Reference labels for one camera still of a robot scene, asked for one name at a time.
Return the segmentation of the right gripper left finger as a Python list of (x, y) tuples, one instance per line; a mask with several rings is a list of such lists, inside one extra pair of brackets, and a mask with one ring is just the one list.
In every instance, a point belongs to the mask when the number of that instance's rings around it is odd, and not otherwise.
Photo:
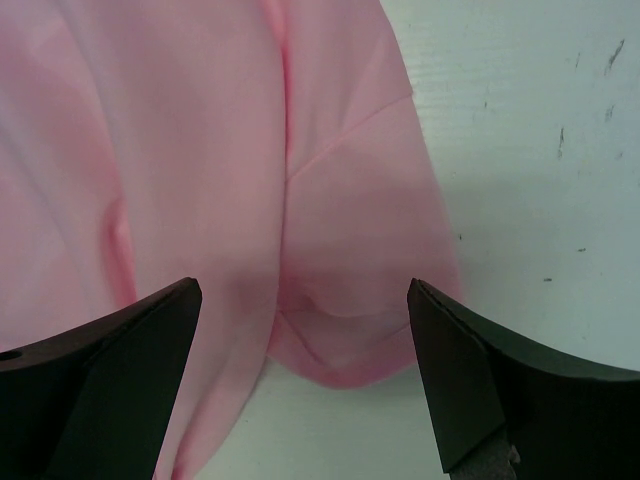
[(150, 479), (198, 323), (184, 278), (1, 355), (4, 479)]

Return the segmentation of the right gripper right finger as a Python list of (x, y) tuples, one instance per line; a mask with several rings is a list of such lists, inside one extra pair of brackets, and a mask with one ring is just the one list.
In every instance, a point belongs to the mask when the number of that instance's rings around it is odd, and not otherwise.
[(413, 280), (410, 326), (452, 479), (635, 479), (639, 375), (488, 320)]

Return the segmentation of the pink t shirt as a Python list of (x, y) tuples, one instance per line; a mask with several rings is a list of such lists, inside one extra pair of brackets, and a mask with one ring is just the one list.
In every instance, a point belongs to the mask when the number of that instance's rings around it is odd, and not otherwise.
[(413, 364), (410, 282), (460, 281), (379, 2), (2, 3), (2, 347), (184, 277), (158, 479), (205, 466), (266, 359), (342, 389)]

